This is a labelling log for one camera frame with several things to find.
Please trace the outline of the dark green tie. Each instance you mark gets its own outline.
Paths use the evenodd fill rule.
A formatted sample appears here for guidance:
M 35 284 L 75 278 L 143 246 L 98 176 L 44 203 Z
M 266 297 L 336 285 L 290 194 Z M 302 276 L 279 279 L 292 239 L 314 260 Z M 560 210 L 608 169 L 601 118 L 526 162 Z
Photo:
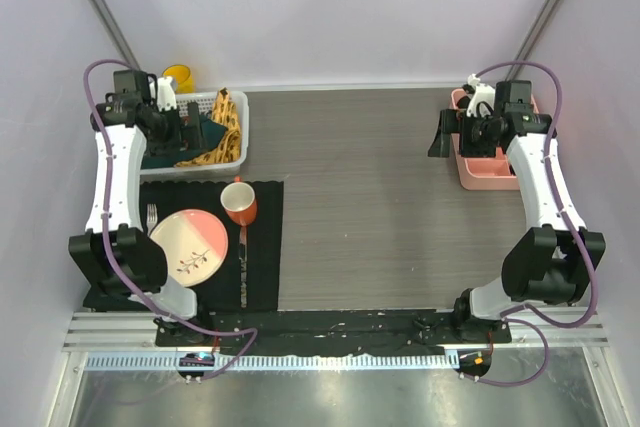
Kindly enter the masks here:
M 142 169 L 173 167 L 215 149 L 227 128 L 199 114 L 186 117 L 172 116 L 166 136 L 147 143 Z

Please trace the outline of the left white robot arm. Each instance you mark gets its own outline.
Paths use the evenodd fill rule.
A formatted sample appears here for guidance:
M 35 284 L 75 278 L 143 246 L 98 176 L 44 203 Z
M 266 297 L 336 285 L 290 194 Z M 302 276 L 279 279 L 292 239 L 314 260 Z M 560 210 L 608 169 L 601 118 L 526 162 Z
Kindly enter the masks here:
M 174 80 L 124 68 L 102 103 L 91 102 L 98 154 L 95 193 L 84 233 L 68 250 L 93 292 L 145 305 L 176 321 L 190 345 L 205 344 L 213 322 L 197 312 L 196 294 L 174 280 L 165 251 L 145 232 L 140 180 L 147 146 L 176 148 L 180 117 Z

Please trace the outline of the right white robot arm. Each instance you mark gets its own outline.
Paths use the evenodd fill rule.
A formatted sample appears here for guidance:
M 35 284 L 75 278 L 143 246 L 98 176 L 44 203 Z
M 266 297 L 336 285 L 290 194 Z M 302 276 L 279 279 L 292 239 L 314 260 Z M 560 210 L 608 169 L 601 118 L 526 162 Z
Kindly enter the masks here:
M 490 86 L 470 75 L 464 96 L 439 115 L 430 157 L 447 157 L 451 138 L 463 158 L 503 154 L 518 181 L 526 231 L 505 257 L 500 276 L 465 290 L 454 304 L 451 327 L 472 342 L 489 322 L 541 305 L 571 305 L 595 295 L 596 268 L 606 249 L 604 236 L 587 227 L 569 194 L 558 159 L 552 116 L 535 110 L 528 81 Z

